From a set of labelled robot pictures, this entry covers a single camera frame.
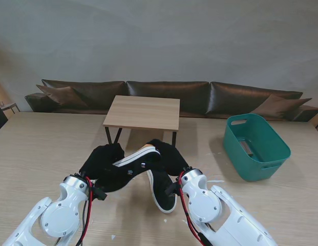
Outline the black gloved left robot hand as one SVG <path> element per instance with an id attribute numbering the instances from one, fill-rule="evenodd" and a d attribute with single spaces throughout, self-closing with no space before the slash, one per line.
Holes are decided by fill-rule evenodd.
<path id="1" fill-rule="evenodd" d="M 124 158 L 124 150 L 118 143 L 96 147 L 85 161 L 79 173 L 91 180 L 96 180 L 95 186 L 105 192 L 114 192 L 131 181 L 135 176 L 147 171 L 136 161 L 122 167 L 114 165 Z"/>

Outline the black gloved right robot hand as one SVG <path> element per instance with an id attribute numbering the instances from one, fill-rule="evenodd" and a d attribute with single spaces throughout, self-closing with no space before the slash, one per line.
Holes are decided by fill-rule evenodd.
<path id="1" fill-rule="evenodd" d="M 160 160 L 156 163 L 159 168 L 164 170 L 168 175 L 179 176 L 181 172 L 189 167 L 176 147 L 158 139 L 153 139 L 147 144 L 154 146 L 156 150 L 159 151 Z"/>

